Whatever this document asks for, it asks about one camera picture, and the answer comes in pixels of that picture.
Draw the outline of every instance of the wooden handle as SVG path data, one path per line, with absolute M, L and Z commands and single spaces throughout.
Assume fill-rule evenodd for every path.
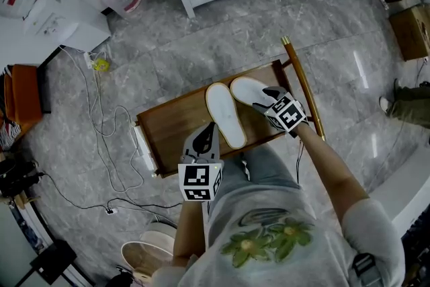
M 290 59 L 286 63 L 282 64 L 282 67 L 286 68 L 289 65 L 293 65 L 294 71 L 296 72 L 297 78 L 300 82 L 300 86 L 302 87 L 304 97 L 308 102 L 310 114 L 312 115 L 312 120 L 315 125 L 316 133 L 325 141 L 325 133 L 324 133 L 324 128 L 322 126 L 323 124 L 321 123 L 321 119 L 314 101 L 314 96 L 312 95 L 312 91 L 310 90 L 308 79 L 304 74 L 302 64 L 300 64 L 296 51 L 294 50 L 288 36 L 284 36 L 283 38 L 281 38 L 281 41 L 282 41 L 282 44 L 284 45 L 285 50 L 287 51 L 288 56 L 290 57 Z

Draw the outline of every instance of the jeans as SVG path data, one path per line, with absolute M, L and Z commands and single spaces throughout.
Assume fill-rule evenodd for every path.
M 247 162 L 247 168 L 251 176 L 250 181 L 248 181 L 245 175 L 245 166 L 242 163 L 242 158 Z M 284 162 L 268 144 L 255 147 L 243 153 L 243 156 L 236 155 L 226 159 L 224 161 L 222 176 L 223 178 L 215 200 L 210 203 L 210 210 L 215 208 L 216 203 L 224 195 L 247 186 L 265 185 L 300 189 L 300 186 L 294 181 Z
M 430 87 L 401 87 L 388 115 L 430 129 Z

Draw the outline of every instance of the green pants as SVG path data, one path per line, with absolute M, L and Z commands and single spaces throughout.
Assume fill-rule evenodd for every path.
M 430 87 L 400 87 L 388 115 L 430 129 Z

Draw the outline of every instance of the flower center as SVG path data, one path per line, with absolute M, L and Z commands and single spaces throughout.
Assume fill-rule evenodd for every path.
M 289 226 L 284 227 L 284 233 L 285 233 L 286 235 L 291 236 L 291 235 L 293 235 L 295 232 L 296 232 L 296 230 L 294 230 L 292 227 L 289 227 Z
M 253 246 L 253 242 L 250 241 L 249 239 L 245 239 L 241 243 L 242 250 L 250 250 L 250 248 L 252 248 L 252 246 Z

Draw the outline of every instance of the shirt sleeve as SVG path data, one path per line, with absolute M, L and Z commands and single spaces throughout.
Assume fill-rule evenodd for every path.
M 341 225 L 350 246 L 375 257 L 384 286 L 400 286 L 405 270 L 402 241 L 381 203 L 372 199 L 357 202 Z
M 177 287 L 185 272 L 185 267 L 162 267 L 153 274 L 151 286 Z

